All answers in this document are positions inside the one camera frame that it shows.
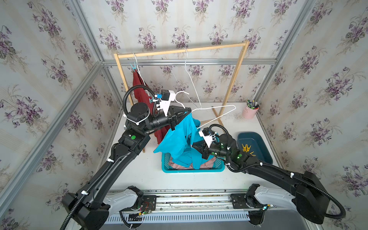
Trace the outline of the white hanger of red shirt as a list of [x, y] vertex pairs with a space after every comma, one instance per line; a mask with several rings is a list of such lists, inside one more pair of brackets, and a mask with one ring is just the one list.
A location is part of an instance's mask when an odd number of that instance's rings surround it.
[[147, 86], [147, 85], [146, 85], [146, 82], [145, 82], [145, 80], [143, 79], [142, 74], [141, 74], [141, 72], [140, 72], [140, 68], [139, 68], [139, 63], [138, 63], [138, 60], [137, 60], [137, 56], [135, 55], [135, 53], [134, 53], [134, 52], [132, 52], [132, 54], [133, 54], [133, 57], [134, 57], [135, 62], [136, 62], [136, 69], [137, 69], [137, 72], [138, 72], [138, 74], [139, 74], [139, 76], [140, 76], [140, 78], [141, 78], [141, 80], [142, 80], [142, 82], [143, 82], [143, 85], [144, 85], [144, 86]]

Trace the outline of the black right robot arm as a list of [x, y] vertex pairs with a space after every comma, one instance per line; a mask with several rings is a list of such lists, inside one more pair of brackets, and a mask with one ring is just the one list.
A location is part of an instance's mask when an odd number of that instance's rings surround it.
[[250, 208], [265, 211], [266, 205], [276, 205], [294, 210], [315, 224], [323, 224], [325, 218], [346, 217], [344, 206], [327, 192], [314, 173], [288, 171], [260, 160], [255, 154], [239, 149], [236, 140], [221, 125], [210, 125], [201, 134], [203, 140], [192, 147], [203, 159], [216, 157], [233, 173], [250, 174], [278, 186], [266, 190], [258, 184], [251, 185], [245, 195]]

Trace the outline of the dark red t-shirt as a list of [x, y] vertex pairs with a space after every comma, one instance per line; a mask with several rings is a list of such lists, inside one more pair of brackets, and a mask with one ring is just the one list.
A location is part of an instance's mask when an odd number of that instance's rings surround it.
[[[139, 75], [137, 70], [134, 70], [133, 72], [133, 86], [136, 85], [144, 85], [143, 83], [143, 79], [141, 78], [141, 76]], [[150, 102], [151, 97], [146, 93], [146, 91], [142, 88], [138, 88], [136, 90], [134, 90], [134, 97], [137, 99], [137, 101], [139, 103], [145, 103], [149, 109], [150, 112], [152, 112], [153, 110], [153, 103]], [[165, 126], [163, 128], [161, 128], [160, 130], [156, 131], [154, 133], [154, 136], [157, 139], [158, 144], [160, 144], [166, 133], [168, 132], [168, 130], [170, 129], [170, 126]]]

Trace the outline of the pink t-shirt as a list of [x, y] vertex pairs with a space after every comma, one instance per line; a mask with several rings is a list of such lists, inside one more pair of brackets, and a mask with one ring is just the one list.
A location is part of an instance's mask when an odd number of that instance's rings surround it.
[[[200, 169], [204, 169], [204, 170], [212, 169], [213, 166], [214, 166], [215, 161], [216, 161], [215, 159], [211, 159], [211, 160], [205, 162], [204, 164], [202, 164], [200, 166]], [[172, 160], [170, 160], [168, 165], [170, 167], [172, 167], [173, 169], [175, 169], [175, 170], [194, 170], [193, 164], [190, 164], [189, 166], [186, 167], [186, 166], [181, 166], [179, 164], [176, 164]]]

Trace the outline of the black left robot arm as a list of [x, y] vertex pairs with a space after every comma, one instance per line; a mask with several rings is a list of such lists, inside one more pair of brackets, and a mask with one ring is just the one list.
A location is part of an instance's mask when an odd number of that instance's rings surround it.
[[[136, 103], [131, 109], [127, 108], [128, 97], [137, 89], [144, 89], [152, 95], [153, 108], [146, 103]], [[108, 196], [108, 192], [123, 170], [143, 151], [152, 133], [166, 126], [175, 130], [191, 114], [190, 107], [171, 105], [175, 99], [173, 91], [162, 90], [155, 94], [145, 85], [127, 90], [123, 97], [126, 129], [118, 142], [112, 145], [110, 157], [97, 173], [76, 193], [67, 193], [63, 197], [62, 205], [68, 214], [60, 227], [62, 230], [67, 228], [71, 219], [84, 230], [98, 230], [115, 213], [139, 203], [143, 193], [134, 186], [113, 196]]]

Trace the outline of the white wire hanger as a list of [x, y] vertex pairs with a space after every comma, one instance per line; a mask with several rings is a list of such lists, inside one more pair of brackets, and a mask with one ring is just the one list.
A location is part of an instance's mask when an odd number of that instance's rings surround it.
[[192, 79], [192, 76], [191, 76], [191, 74], [189, 73], [189, 71], [188, 71], [188, 69], [187, 69], [187, 60], [188, 60], [188, 50], [187, 50], [187, 48], [186, 47], [183, 47], [183, 48], [181, 48], [181, 49], [183, 49], [184, 51], [185, 51], [185, 54], [186, 54], [186, 58], [185, 58], [185, 63], [184, 63], [184, 69], [185, 69], [185, 71], [186, 71], [186, 73], [188, 74], [188, 76], [189, 76], [189, 79], [190, 79], [190, 81], [191, 81], [191, 83], [192, 83], [192, 86], [193, 86], [193, 88], [194, 88], [194, 91], [195, 91], [195, 93], [196, 93], [196, 97], [197, 97], [197, 100], [198, 100], [198, 103], [199, 103], [199, 107], [198, 106], [196, 106], [197, 107], [197, 109], [202, 109], [203, 107], [202, 107], [202, 103], [201, 103], [201, 100], [200, 100], [200, 98], [199, 98], [199, 95], [198, 95], [198, 92], [197, 92], [197, 90], [196, 90], [196, 86], [195, 86], [195, 84], [194, 84], [194, 81], [193, 81], [193, 79]]

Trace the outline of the white hanger of teal shirt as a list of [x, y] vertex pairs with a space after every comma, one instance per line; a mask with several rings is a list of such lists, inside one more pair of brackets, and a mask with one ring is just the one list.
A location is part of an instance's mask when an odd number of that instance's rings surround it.
[[[216, 109], [217, 108], [220, 108], [220, 109], [224, 109], [224, 108], [228, 108], [228, 107], [232, 107], [232, 109], [226, 113], [222, 113], [222, 112], [217, 112]], [[199, 107], [199, 108], [195, 108], [194, 110], [192, 110], [192, 112], [194, 111], [202, 111], [202, 110], [212, 110], [212, 112], [214, 113], [215, 115], [215, 118], [213, 119], [210, 119], [210, 120], [205, 120], [203, 122], [201, 122], [201, 126], [199, 128], [202, 128], [204, 127], [205, 125], [207, 124], [210, 124], [216, 120], [220, 120], [223, 116], [233, 112], [234, 110], [236, 110], [236, 106], [233, 105], [233, 104], [230, 104], [230, 105], [220, 105], [220, 106], [212, 106], [212, 107], [207, 107], [207, 108], [203, 108], [203, 107]]]

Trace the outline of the teal t-shirt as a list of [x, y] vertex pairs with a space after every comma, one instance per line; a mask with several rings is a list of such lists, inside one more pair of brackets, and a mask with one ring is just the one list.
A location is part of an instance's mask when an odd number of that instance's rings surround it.
[[168, 130], [163, 141], [153, 151], [154, 153], [170, 153], [177, 164], [193, 163], [194, 168], [199, 168], [202, 164], [201, 154], [192, 148], [193, 143], [203, 141], [199, 135], [200, 121], [189, 114], [183, 121], [175, 127], [175, 130]]

